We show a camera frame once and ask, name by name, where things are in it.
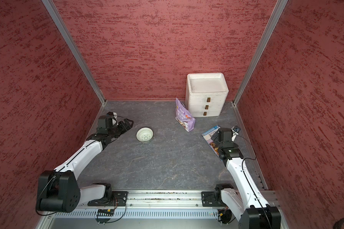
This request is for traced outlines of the white green patterned bowl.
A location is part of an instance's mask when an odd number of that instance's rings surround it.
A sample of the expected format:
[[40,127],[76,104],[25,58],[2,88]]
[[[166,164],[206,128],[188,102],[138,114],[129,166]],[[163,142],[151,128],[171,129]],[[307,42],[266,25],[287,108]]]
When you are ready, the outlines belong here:
[[154,132],[151,128],[148,127],[143,127],[141,129],[139,129],[136,133],[136,138],[138,141],[142,142],[142,143],[146,143],[151,141],[151,139],[154,136]]

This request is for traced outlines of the purple oats bag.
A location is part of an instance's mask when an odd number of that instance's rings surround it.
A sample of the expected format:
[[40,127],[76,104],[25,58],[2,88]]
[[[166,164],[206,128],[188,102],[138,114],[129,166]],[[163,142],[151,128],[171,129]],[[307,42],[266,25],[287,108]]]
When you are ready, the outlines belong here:
[[181,126],[190,132],[194,129],[196,119],[192,114],[186,109],[186,107],[181,103],[181,101],[176,98],[176,120],[181,124]]

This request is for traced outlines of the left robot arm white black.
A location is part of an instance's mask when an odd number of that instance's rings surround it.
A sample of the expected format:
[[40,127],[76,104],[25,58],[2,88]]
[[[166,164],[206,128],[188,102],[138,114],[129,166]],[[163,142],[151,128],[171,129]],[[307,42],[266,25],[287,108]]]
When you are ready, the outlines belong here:
[[133,120],[125,117],[118,120],[119,117],[114,112],[100,116],[96,132],[86,139],[77,152],[54,170],[46,170],[39,176],[35,204],[37,215],[70,213],[79,205],[89,203],[117,206],[110,184],[95,183],[80,188],[77,180],[97,155],[133,127]]

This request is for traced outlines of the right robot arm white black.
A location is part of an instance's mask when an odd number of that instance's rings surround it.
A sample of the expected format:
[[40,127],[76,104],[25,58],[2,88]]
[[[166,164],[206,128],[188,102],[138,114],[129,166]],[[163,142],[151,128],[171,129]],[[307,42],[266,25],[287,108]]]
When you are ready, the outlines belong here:
[[245,158],[234,143],[238,135],[236,129],[219,128],[211,137],[217,155],[233,177],[240,194],[238,197],[229,184],[218,184],[215,187],[215,199],[231,211],[240,229],[280,229],[281,213],[264,198],[248,172],[246,160],[252,158]]

